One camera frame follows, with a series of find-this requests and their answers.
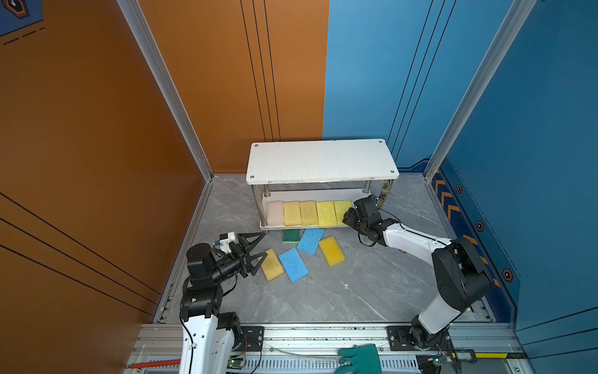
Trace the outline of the pale pink foam sponge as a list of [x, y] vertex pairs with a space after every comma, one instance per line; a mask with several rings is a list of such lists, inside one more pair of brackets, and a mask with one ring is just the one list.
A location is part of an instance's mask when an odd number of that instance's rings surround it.
[[268, 204], [266, 204], [266, 219], [269, 227], [284, 226], [284, 202], [268, 202]]

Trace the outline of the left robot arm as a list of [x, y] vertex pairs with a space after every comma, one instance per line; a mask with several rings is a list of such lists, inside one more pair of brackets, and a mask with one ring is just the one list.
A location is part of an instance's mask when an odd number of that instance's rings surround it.
[[222, 313], [223, 298], [230, 294], [222, 283], [257, 274], [267, 254], [252, 254], [263, 232], [221, 235], [213, 244], [199, 243], [186, 253], [188, 278], [182, 286], [179, 321], [183, 329], [180, 373], [226, 373], [234, 349], [263, 352], [262, 327], [241, 327], [235, 312]]

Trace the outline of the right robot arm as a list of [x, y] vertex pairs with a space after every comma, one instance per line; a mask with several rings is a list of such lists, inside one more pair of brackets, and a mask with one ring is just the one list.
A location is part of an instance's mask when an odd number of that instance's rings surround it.
[[427, 350], [436, 346], [449, 325], [495, 287], [474, 244], [467, 238], [441, 238], [409, 228], [396, 218], [383, 218], [372, 198], [353, 203], [343, 223], [373, 243], [399, 249], [432, 266], [437, 293], [411, 322], [410, 344]]

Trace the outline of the yellow foam sponge front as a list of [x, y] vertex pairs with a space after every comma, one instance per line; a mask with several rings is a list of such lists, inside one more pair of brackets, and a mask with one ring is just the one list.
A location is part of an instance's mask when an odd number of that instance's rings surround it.
[[283, 220], [286, 227], [301, 226], [301, 206], [298, 201], [283, 203]]

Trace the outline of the yellow-green sponge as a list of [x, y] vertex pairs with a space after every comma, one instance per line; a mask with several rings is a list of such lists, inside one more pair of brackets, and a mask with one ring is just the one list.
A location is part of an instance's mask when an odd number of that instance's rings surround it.
[[322, 201], [316, 203], [318, 225], [321, 228], [336, 227], [336, 208], [333, 201]]
[[341, 200], [333, 202], [335, 209], [336, 225], [344, 225], [344, 215], [353, 207], [353, 203], [350, 200]]

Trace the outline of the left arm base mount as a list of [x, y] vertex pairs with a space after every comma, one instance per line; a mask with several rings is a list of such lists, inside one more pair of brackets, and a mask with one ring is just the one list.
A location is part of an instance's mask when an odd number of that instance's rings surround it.
[[242, 325], [240, 338], [235, 341], [232, 352], [240, 354], [242, 352], [261, 352], [263, 350], [263, 341], [265, 327], [257, 325]]

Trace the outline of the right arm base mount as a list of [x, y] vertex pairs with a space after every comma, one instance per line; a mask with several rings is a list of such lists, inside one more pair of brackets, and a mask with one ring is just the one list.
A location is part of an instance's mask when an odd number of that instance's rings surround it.
[[449, 327], [430, 334], [420, 326], [395, 325], [386, 327], [390, 350], [399, 351], [451, 351], [452, 338]]

